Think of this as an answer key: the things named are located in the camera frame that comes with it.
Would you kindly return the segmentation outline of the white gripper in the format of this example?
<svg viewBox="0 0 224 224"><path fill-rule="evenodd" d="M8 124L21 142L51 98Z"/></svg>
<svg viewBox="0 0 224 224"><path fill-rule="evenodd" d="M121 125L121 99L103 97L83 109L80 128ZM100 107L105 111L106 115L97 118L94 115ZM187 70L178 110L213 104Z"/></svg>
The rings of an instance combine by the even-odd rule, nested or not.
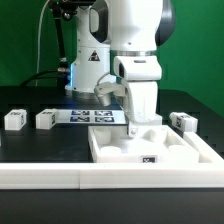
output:
<svg viewBox="0 0 224 224"><path fill-rule="evenodd" d="M138 135L155 125L158 86L162 69L156 56L116 56L114 73L125 87L120 105L128 118L128 134Z"/></svg>

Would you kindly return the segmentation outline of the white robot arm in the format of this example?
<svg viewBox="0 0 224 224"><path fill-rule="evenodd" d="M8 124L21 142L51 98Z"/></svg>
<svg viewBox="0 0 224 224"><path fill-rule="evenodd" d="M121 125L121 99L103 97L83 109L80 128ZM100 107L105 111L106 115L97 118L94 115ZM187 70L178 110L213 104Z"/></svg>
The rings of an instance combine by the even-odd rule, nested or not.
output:
<svg viewBox="0 0 224 224"><path fill-rule="evenodd" d="M156 50L175 29L171 0L82 1L77 19L77 58L67 92L97 97L104 106L115 98L132 137L160 125L156 106L162 69Z"/></svg>

